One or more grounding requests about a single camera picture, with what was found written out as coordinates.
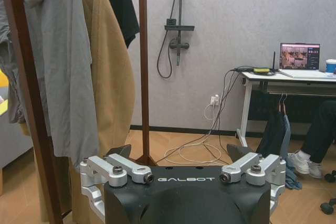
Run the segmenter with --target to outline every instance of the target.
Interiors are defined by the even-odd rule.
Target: black shirt
[[[136,18],[132,0],[109,0],[117,17],[126,46],[129,47],[135,35],[139,32],[139,23]]]

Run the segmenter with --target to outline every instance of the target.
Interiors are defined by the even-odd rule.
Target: power outlet
[[[219,106],[219,95],[216,94],[214,97],[211,97],[210,105]]]

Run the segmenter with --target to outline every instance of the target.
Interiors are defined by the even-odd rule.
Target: baseboard
[[[161,132],[178,132],[178,133],[192,133],[192,134],[206,134],[209,130],[206,129],[192,129],[192,128],[178,128],[178,127],[161,127],[161,126],[150,126],[150,131],[161,131]],[[142,130],[141,125],[131,125],[131,130]],[[213,130],[211,135],[222,135],[222,136],[235,136],[235,131],[218,131]],[[262,132],[246,132],[247,137],[263,137]],[[304,140],[304,135],[292,135],[292,139]]]

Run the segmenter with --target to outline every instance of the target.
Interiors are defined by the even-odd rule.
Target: wooden coat rack pole
[[[149,98],[148,98],[148,23],[147,0],[139,0],[140,13],[140,58],[141,58],[141,107],[143,155],[137,160],[145,165],[156,165],[150,155]]]
[[[63,223],[23,0],[4,0],[31,138],[51,224]]]

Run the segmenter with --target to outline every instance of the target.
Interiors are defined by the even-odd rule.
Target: silver metal bracket
[[[285,191],[286,161],[270,154],[259,158],[256,153],[248,153],[231,165],[222,167],[220,179],[224,183],[234,183],[246,174],[246,182],[254,186],[263,186],[266,181],[271,184],[270,214],[278,205],[279,196]]]
[[[224,183],[239,182],[242,174],[251,167],[259,163],[259,155],[257,153],[248,153],[244,157],[238,159],[231,165],[224,165],[220,179]]]
[[[150,184],[154,180],[152,170],[148,166],[138,165],[118,154],[111,154],[106,161],[115,166],[121,166],[131,176],[133,182],[139,184]]]
[[[97,156],[80,163],[82,194],[89,198],[91,209],[105,223],[105,207],[98,184],[109,183],[112,187],[122,187],[127,183],[127,174],[135,183],[149,184],[154,180],[148,166],[138,165],[118,154],[102,159]]]

